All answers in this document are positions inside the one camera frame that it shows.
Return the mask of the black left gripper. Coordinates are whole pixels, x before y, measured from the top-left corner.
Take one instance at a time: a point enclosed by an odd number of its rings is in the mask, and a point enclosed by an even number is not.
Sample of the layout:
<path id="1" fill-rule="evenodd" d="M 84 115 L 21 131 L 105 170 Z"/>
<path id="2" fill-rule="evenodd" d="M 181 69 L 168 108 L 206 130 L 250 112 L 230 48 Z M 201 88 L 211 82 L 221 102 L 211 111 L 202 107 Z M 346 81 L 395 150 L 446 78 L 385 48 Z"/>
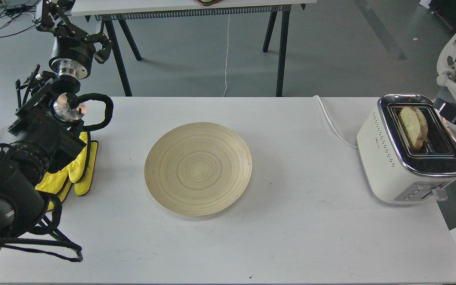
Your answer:
<path id="1" fill-rule="evenodd" d="M 48 32 L 55 37 L 49 67 L 59 73 L 62 68 L 73 70 L 77 79 L 91 74 L 93 59 L 104 64 L 112 52 L 113 42 L 103 31 L 88 35 L 74 30 L 65 14 L 72 8 L 74 0 L 42 0 L 36 7 L 36 30 Z"/>

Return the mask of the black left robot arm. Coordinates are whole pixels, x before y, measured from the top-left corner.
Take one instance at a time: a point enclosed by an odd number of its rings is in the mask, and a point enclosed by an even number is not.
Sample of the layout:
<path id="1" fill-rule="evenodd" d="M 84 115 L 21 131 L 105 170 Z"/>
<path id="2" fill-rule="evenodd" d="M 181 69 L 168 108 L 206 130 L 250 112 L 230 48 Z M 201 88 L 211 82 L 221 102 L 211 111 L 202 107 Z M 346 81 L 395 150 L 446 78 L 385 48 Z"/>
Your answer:
<path id="1" fill-rule="evenodd" d="M 105 128 L 112 120 L 110 97 L 78 92 L 92 62 L 105 63 L 113 43 L 103 30 L 89 34 L 72 24 L 61 0 L 43 0 L 34 23 L 55 38 L 51 71 L 40 72 L 37 66 L 23 86 L 16 82 L 17 119 L 8 128 L 15 140 L 0 144 L 0 250 L 43 253 L 28 245 L 63 247 L 76 256 L 48 254 L 81 262 L 82 247 L 58 230 L 60 199 L 36 186 L 46 173 L 62 170 L 87 147 L 80 139 L 83 131 Z"/>

